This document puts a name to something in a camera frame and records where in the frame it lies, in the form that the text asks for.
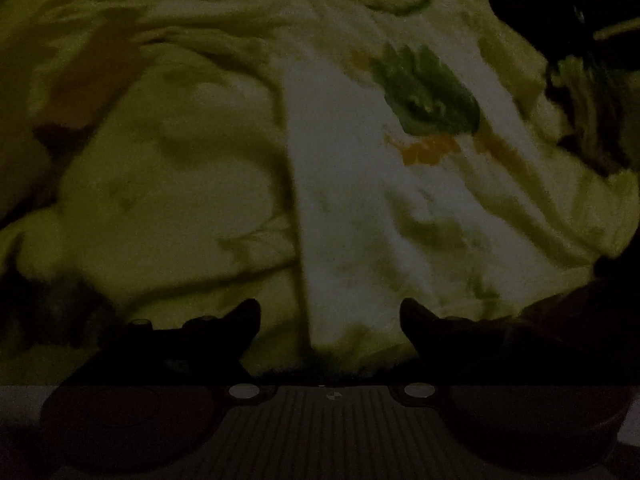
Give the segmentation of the floral cream bed sheet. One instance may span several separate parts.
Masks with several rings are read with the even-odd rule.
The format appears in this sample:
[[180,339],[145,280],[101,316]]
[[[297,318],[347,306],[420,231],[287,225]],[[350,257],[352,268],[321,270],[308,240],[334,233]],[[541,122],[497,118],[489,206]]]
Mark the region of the floral cream bed sheet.
[[3,359],[97,349],[134,320],[180,330],[247,298],[253,374],[413,354],[400,322],[397,358],[344,367],[310,345],[280,71],[295,1],[1,0]]

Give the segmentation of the dark leafy patterned cloth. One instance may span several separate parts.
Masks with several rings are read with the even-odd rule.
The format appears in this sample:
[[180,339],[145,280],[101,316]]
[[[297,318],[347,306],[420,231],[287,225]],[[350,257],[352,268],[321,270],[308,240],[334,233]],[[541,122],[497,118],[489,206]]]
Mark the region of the dark leafy patterned cloth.
[[639,20],[594,32],[549,61],[546,96],[566,114],[560,148],[602,177],[639,170]]

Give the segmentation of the white small printed t-shirt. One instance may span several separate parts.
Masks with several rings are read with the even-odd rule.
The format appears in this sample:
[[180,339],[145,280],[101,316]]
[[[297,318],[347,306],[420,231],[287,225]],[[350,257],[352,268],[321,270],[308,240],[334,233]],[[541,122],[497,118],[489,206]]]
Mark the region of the white small printed t-shirt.
[[309,342],[344,367],[408,352],[407,297],[517,315],[638,228],[637,177],[558,147],[544,61],[485,0],[296,0],[280,39]]

